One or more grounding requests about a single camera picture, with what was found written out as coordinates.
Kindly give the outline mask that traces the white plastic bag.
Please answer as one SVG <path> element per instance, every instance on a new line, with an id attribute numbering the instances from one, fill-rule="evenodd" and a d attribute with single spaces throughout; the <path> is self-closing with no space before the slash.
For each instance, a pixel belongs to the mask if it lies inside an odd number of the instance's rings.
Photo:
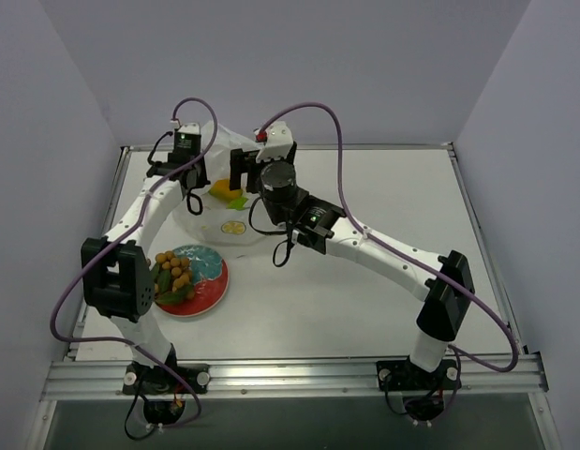
<path id="1" fill-rule="evenodd" d="M 228 202 L 222 202 L 209 194 L 209 189 L 217 180 L 230 180 L 231 150 L 241 148 L 254 150 L 256 145 L 247 137 L 237 134 L 226 127 L 214 127 L 212 122 L 202 128 L 205 142 L 213 141 L 213 146 L 204 158 L 210 184 L 196 189 L 194 194 L 202 202 L 202 214 L 194 216 L 187 211 L 185 204 L 178 206 L 172 213 L 174 223 L 191 238 L 208 245 L 218 246 L 253 246 L 264 239 L 264 236 L 253 231 L 248 224 L 248 213 L 256 199 L 254 194 L 241 185 L 243 196 L 248 198 L 246 209 L 236 211 L 227 208 Z"/>

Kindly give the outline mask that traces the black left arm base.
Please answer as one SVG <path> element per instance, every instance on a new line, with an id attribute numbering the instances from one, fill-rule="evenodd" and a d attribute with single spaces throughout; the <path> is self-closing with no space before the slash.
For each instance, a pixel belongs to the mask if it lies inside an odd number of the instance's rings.
<path id="1" fill-rule="evenodd" d="M 207 393 L 211 379 L 207 365 L 175 367 L 173 370 L 197 395 Z M 161 367 L 144 367 L 137 362 L 132 362 L 126 368 L 121 392 L 132 397 L 138 395 L 143 402 L 143 418 L 153 425 L 177 423 L 186 408 L 182 396 L 189 395 L 189 391 L 166 370 Z"/>

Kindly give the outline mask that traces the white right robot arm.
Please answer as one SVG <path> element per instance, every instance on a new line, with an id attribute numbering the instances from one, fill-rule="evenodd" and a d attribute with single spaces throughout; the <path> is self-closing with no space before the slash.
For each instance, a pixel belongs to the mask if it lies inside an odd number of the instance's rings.
<path id="1" fill-rule="evenodd" d="M 439 376 L 448 345 L 455 341 L 474 292 L 468 259 L 457 251 L 442 256 L 419 250 L 349 220 L 347 211 L 311 195 L 296 183 L 296 150 L 261 160 L 256 150 L 231 151 L 230 187 L 246 182 L 248 192 L 263 202 L 276 234 L 285 236 L 287 251 L 300 245 L 322 255 L 361 265 L 422 301 L 419 329 L 406 363 L 411 383 L 425 387 Z"/>

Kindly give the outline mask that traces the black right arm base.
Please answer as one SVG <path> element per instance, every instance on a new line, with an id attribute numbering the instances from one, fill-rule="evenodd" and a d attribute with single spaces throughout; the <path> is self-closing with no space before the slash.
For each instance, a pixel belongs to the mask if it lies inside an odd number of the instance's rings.
<path id="1" fill-rule="evenodd" d="M 431 428 L 454 403 L 462 387 L 462 362 L 442 359 L 439 366 L 427 372 L 404 360 L 376 362 L 379 390 L 390 412 L 411 420 L 414 426 L 425 424 Z"/>

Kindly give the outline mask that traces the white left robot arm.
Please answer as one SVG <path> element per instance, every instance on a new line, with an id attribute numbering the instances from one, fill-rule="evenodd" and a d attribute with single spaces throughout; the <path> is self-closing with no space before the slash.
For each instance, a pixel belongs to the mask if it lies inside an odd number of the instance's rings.
<path id="1" fill-rule="evenodd" d="M 82 245 L 86 304 L 118 328 L 133 360 L 148 367 L 145 382 L 158 393 L 177 385 L 179 370 L 174 346 L 151 311 L 156 288 L 145 251 L 178 205 L 185 203 L 194 216 L 203 212 L 202 200 L 193 191 L 210 184 L 202 160 L 179 170 L 200 154 L 201 126 L 190 123 L 170 135 L 172 151 L 164 161 L 149 161 L 141 192 L 120 222 Z"/>

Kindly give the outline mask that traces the fake longan bunch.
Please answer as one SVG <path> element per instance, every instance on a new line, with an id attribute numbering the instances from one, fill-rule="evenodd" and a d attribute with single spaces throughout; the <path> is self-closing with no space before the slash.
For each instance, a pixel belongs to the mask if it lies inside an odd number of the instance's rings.
<path id="1" fill-rule="evenodd" d="M 151 267 L 155 301 L 160 306 L 175 306 L 195 296 L 191 259 L 172 250 L 157 253 Z"/>

